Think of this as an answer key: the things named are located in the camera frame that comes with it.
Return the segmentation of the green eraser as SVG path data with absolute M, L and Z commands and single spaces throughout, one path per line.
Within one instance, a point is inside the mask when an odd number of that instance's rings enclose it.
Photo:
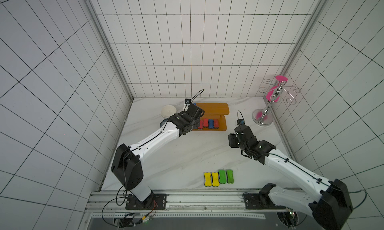
M 227 173 L 226 170 L 218 170 L 219 174 L 219 183 L 226 184 L 227 183 Z
M 231 169 L 226 170 L 226 174 L 227 174 L 227 183 L 233 184 L 235 182 L 233 170 Z

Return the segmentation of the yellow eraser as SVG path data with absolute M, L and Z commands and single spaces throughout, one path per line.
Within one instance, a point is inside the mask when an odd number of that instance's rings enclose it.
M 204 173 L 204 186 L 211 187 L 212 186 L 212 174 L 209 172 Z
M 212 172 L 211 175 L 212 175 L 212 186 L 218 187 L 220 185 L 219 173 L 218 172 Z

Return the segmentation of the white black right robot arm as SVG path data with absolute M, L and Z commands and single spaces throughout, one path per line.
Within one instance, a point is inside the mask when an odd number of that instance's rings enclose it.
M 250 127 L 240 125 L 228 135 L 229 146 L 241 149 L 244 157 L 258 161 L 291 180 L 301 191 L 287 190 L 273 183 L 266 184 L 246 200 L 257 209 L 288 208 L 304 213 L 325 230 L 340 230 L 354 208 L 348 187 L 301 166 L 268 141 L 259 141 Z

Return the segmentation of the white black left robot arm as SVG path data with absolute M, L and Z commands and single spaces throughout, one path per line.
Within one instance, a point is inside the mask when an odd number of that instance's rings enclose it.
M 153 191 L 143 183 L 142 163 L 169 142 L 191 132 L 199 125 L 204 113 L 197 105 L 190 104 L 186 111 L 169 117 L 162 127 L 147 138 L 130 146 L 121 144 L 117 147 L 111 171 L 125 190 L 131 192 L 143 204 L 151 201 Z

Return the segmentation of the wooden two-tier shelf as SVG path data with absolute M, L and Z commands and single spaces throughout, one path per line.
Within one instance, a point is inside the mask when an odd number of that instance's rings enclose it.
M 229 115 L 230 110 L 227 103 L 197 103 L 197 106 L 205 111 L 204 115 L 201 117 L 200 121 L 207 119 L 218 119 L 219 120 L 219 129 L 195 129 L 196 131 L 226 131 L 227 123 L 226 116 Z

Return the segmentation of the red eraser bottom left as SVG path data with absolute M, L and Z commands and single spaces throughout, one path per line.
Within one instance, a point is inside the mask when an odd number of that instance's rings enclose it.
M 200 121 L 200 124 L 199 124 L 199 126 L 198 126 L 198 129 L 203 129 L 203 127 L 204 127 L 204 126 L 203 126 L 203 120 L 201 120 L 201 121 Z

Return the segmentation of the red eraser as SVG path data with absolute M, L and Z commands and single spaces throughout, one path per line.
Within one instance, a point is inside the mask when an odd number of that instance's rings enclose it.
M 214 129 L 219 129 L 219 120 L 218 119 L 214 119 Z
M 205 118 L 203 119 L 203 127 L 208 128 L 209 127 L 209 119 Z
M 200 124 L 199 124 L 199 126 L 198 126 L 198 129 L 203 129 L 203 127 L 204 127 L 204 126 L 203 126 L 203 120 L 201 120 L 201 121 L 200 121 Z

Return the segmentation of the red eraser bottom middle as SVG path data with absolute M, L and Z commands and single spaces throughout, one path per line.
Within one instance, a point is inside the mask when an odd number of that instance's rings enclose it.
M 209 119 L 205 118 L 203 119 L 203 127 L 208 128 L 209 127 Z

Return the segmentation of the blue eraser bottom right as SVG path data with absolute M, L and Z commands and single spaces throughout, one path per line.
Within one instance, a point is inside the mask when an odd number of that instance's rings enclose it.
M 213 119 L 208 120 L 208 128 L 209 129 L 214 129 L 215 128 L 215 123 Z

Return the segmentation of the white ceramic bowl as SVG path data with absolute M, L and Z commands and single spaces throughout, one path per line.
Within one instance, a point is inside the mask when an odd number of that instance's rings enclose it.
M 175 106 L 166 105 L 161 109 L 161 116 L 163 118 L 169 118 L 169 117 L 173 116 L 174 114 L 176 114 L 176 112 L 177 112 L 177 109 Z

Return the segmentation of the blue patterned ceramic bowl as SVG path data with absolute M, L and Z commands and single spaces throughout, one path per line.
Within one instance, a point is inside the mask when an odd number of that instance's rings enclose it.
M 168 120 L 167 120 L 167 119 L 164 119 L 164 120 L 160 123 L 160 128 L 162 128 L 167 122 L 168 122 Z

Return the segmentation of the red eraser bottom right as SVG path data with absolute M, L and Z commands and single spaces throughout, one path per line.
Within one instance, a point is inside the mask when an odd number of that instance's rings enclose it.
M 214 119 L 214 129 L 219 129 L 219 120 L 218 119 Z

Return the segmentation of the chrome pink cup stand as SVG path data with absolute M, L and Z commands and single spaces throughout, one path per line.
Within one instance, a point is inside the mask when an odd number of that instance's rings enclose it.
M 291 92 L 299 94 L 301 90 L 296 86 L 288 86 L 287 82 L 288 78 L 281 75 L 276 76 L 275 81 L 270 79 L 263 80 L 262 83 L 269 85 L 271 88 L 267 89 L 265 86 L 262 86 L 259 89 L 260 93 L 265 94 L 266 106 L 253 112 L 252 118 L 256 124 L 267 127 L 273 123 L 272 106 L 274 103 L 283 100 L 283 94 L 286 94 L 285 101 L 288 105 L 296 105 L 296 96 Z

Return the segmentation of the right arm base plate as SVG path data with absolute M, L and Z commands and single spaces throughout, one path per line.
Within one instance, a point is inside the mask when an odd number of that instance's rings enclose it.
M 286 207 L 272 203 L 267 195 L 243 193 L 243 200 L 247 210 L 285 210 Z

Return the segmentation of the aluminium mounting rail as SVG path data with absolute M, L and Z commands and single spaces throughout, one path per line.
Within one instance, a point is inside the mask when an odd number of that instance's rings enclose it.
M 86 213 L 94 218 L 123 218 L 125 216 L 140 218 L 148 214 L 158 218 L 192 218 L 192 217 L 245 217 L 264 219 L 267 212 L 292 214 L 297 211 L 285 210 L 247 210 L 243 193 L 257 194 L 260 189 L 213 189 L 213 190 L 169 190 L 155 191 L 154 194 L 167 194 L 164 210 L 126 210 L 127 195 L 116 191 L 92 193 L 86 206 Z

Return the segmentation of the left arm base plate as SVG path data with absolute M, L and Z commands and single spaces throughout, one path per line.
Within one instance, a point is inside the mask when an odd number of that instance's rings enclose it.
M 164 210 L 167 203 L 167 194 L 151 193 L 149 197 L 140 201 L 133 194 L 127 196 L 126 210 L 144 211 L 144 210 Z

